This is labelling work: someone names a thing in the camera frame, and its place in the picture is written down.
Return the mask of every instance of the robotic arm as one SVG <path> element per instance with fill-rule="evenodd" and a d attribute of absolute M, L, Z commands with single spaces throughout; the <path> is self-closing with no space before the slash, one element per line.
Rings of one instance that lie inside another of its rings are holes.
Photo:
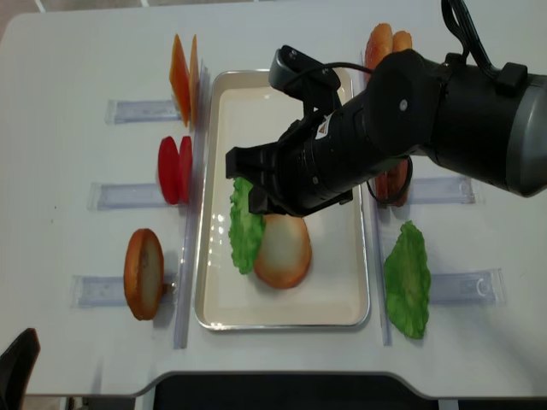
<path fill-rule="evenodd" d="M 252 213 L 305 216 L 346 203 L 354 186 L 411 165 L 416 153 L 518 195 L 545 188 L 547 78 L 511 62 L 495 69 L 463 1 L 442 0 L 442 9 L 460 55 L 442 64 L 413 50 L 388 55 L 343 106 L 332 68 L 371 70 L 321 64 L 288 46 L 276 52 L 270 85 L 303 101 L 304 116 L 277 142 L 226 154 L 226 177 L 254 185 Z M 477 67 L 466 64 L 469 52 Z"/>

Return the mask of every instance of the white table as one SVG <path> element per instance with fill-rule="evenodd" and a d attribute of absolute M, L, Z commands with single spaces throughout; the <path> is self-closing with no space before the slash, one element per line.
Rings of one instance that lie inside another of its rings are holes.
<path fill-rule="evenodd" d="M 212 77 L 269 67 L 282 44 L 323 62 L 356 62 L 380 21 L 410 31 L 418 51 L 442 61 L 460 46 L 439 4 L 237 3 L 12 21 L 0 44 L 0 349 L 24 328 L 38 329 L 42 352 L 28 393 L 131 395 L 176 372 L 320 371 L 387 373 L 429 396 L 547 395 L 547 194 L 523 200 L 485 187 L 488 207 L 469 213 L 476 230 L 447 230 L 454 244 L 475 248 L 475 266 L 482 266 L 476 255 L 495 258 L 507 304 L 432 307 L 422 343 L 394 331 L 393 345 L 382 346 L 374 249 L 372 311 L 357 331 L 214 334 L 192 317 L 188 348 L 174 350 L 173 318 L 162 327 L 123 307 L 70 307 L 72 276 L 121 274 L 127 240 L 140 226 L 173 252 L 168 267 L 181 257 L 176 211 L 86 209 L 90 182 L 149 182 L 161 138 L 183 134 L 178 122 L 103 121 L 110 98 L 169 96 L 176 32 L 187 48 L 197 34 Z M 547 73 L 547 3 L 469 0 L 468 7 L 497 66 L 511 60 Z M 434 165 L 421 171 L 438 173 Z"/>

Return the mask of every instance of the tray rim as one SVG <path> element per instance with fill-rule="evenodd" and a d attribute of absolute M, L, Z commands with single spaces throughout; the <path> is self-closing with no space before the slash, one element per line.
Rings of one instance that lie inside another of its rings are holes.
<path fill-rule="evenodd" d="M 215 87 L 218 85 L 218 83 L 224 79 L 226 76 L 230 76 L 230 75 L 234 75 L 234 74 L 255 74 L 255 73 L 269 73 L 269 69 L 268 68 L 259 68 L 259 69 L 254 69 L 254 70 L 229 70 L 229 71 L 225 71 L 225 72 L 222 72 L 220 74 L 218 74 L 215 78 L 215 80 L 213 81 L 213 84 L 211 86 L 211 108 L 213 107 L 213 99 L 215 97 Z M 349 89 L 349 98 L 348 98 L 348 101 L 353 98 L 355 96 L 355 89 L 354 89 L 354 80 L 353 78 L 351 77 L 351 75 L 347 72 L 347 70 L 344 70 L 346 72 L 346 74 L 348 75 L 348 78 L 349 78 L 349 85 L 350 85 L 350 89 Z M 210 124 L 211 124 L 211 120 L 213 118 L 213 113 L 212 112 L 209 112 L 209 126 L 208 126 L 208 132 L 210 131 Z M 207 146 L 207 160 L 206 160 L 206 165 L 205 165 L 205 173 L 203 175 L 203 197 L 205 197 L 205 193 L 207 191 L 207 176 L 208 176 L 208 172 L 209 172 L 209 149 L 210 149 L 210 141 L 209 141 L 209 144 Z M 276 330 L 313 330 L 313 329 L 339 329 L 339 330 L 342 330 L 342 329 L 353 329 L 353 328 L 356 328 L 360 325 L 363 325 L 369 315 L 370 315 L 370 310 L 371 310 L 371 301 L 370 301 L 370 280 L 369 280 L 369 277 L 368 277 L 368 258 L 367 258 L 367 247 L 366 247 L 366 234 L 365 234 L 365 214 L 364 214 L 364 210 L 363 210 L 363 205 L 364 205 L 364 200 L 363 200 L 363 194 L 362 194 L 362 190 L 361 190 L 361 186 L 358 185 L 356 187 L 353 188 L 353 191 L 354 191 L 354 201 L 355 201 L 355 194 L 357 194 L 357 198 L 358 198 L 358 206 L 359 206 L 359 221 L 360 221 L 360 224 L 359 224 L 359 227 L 360 227 L 360 233 L 361 233 L 361 247 L 358 247 L 358 248 L 362 248 L 362 257 L 363 257 L 363 265 L 364 265 L 364 279 L 365 279 L 365 285 L 367 286 L 367 306 L 366 308 L 364 309 L 364 313 L 363 315 L 361 316 L 361 318 L 359 318 L 355 323 L 350 323 L 350 324 L 344 324 L 344 325 L 335 325 L 335 324 L 321 324 L 321 325 L 317 325 L 317 324 L 309 324 L 309 325 L 306 325 L 306 324 L 303 324 L 303 325 L 215 325 L 215 324 L 210 324 L 206 321 L 203 321 L 199 314 L 197 313 L 197 304 L 198 304 L 198 298 L 197 298 L 197 288 L 198 288 L 198 283 L 197 283 L 197 279 L 198 279 L 198 275 L 199 275 L 199 268 L 200 268 L 200 264 L 199 264 L 199 259 L 200 259 L 200 254 L 201 254 L 201 242 L 202 242 L 202 234 L 203 234 L 203 214 L 204 214 L 204 207 L 202 207 L 201 209 L 201 215 L 200 215 L 200 220 L 202 221 L 202 223 L 200 223 L 199 225 L 199 233 L 197 235 L 197 249 L 196 249 L 196 255 L 195 255 L 195 259 L 196 259 L 196 263 L 195 263 L 195 266 L 194 266 L 194 274 L 193 274 L 193 277 L 194 277 L 194 292 L 193 292 L 193 307 L 194 307 L 194 316 L 196 317 L 196 320 L 197 322 L 199 323 L 200 326 L 202 326 L 203 328 L 207 329 L 208 331 L 276 331 Z"/>

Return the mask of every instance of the white tray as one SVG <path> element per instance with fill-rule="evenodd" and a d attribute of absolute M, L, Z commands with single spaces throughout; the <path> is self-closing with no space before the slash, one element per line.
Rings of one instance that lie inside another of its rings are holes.
<path fill-rule="evenodd" d="M 350 76 L 337 71 L 341 103 L 352 97 Z M 209 158 L 196 281 L 196 314 L 215 330 L 355 326 L 370 308 L 362 194 L 305 218 L 312 243 L 308 275 L 297 287 L 275 290 L 233 266 L 228 238 L 233 181 L 225 155 L 234 146 L 276 141 L 302 118 L 298 100 L 274 90 L 268 71 L 221 74 L 213 85 Z"/>

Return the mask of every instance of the green lettuce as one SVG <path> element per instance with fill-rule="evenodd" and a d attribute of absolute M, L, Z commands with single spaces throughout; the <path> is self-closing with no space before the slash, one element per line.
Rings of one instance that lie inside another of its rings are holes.
<path fill-rule="evenodd" d="M 233 265 L 241 274 L 252 272 L 266 222 L 261 215 L 249 212 L 249 192 L 252 183 L 243 178 L 233 180 L 233 194 L 230 196 L 230 231 Z"/>
<path fill-rule="evenodd" d="M 431 273 L 424 237 L 409 220 L 384 263 L 387 314 L 407 337 L 422 339 L 429 319 Z"/>

